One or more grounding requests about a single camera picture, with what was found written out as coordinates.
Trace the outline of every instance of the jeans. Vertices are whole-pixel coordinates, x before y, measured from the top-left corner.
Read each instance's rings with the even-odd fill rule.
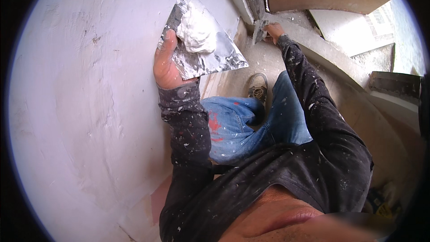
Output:
[[[212,148],[209,157],[218,164],[234,164],[278,143],[303,144],[312,140],[303,109],[287,71],[273,89],[272,108],[261,124],[263,104],[256,98],[209,97],[201,100],[208,111]]]

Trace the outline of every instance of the person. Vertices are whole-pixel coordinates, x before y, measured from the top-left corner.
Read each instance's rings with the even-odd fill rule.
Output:
[[[280,24],[264,29],[281,49],[286,71],[256,131],[250,126],[265,117],[263,73],[251,79],[249,97],[200,100],[199,79],[182,80],[172,61],[175,31],[155,52],[173,164],[159,218],[162,241],[319,241],[321,228],[309,219],[363,207],[373,170],[368,149],[299,45]],[[341,234],[347,228],[323,229]]]

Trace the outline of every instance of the sleeve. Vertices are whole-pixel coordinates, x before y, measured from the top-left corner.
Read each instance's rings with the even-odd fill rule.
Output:
[[[356,188],[363,189],[360,202],[364,202],[361,199],[366,198],[372,177],[372,156],[361,138],[337,110],[324,81],[309,64],[298,44],[283,34],[277,45],[282,50],[288,75],[304,110],[309,133],[320,148],[317,152],[319,162],[330,163],[337,174],[349,176],[349,172],[355,173],[356,177],[360,178],[355,182]],[[327,177],[325,180],[329,182],[333,178]]]
[[[172,184],[159,221],[162,240],[180,210],[213,180],[208,115],[199,102],[199,83],[159,88],[161,117],[170,126],[173,164]]]

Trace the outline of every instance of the shoelace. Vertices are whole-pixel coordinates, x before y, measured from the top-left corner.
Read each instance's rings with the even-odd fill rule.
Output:
[[[260,100],[262,100],[262,97],[264,95],[264,90],[262,87],[259,88],[253,88],[252,90],[252,97],[258,98]]]

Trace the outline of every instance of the shoe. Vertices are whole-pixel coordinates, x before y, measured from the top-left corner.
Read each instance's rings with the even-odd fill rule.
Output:
[[[267,76],[264,73],[255,73],[249,82],[248,97],[260,100],[266,105],[267,96]]]

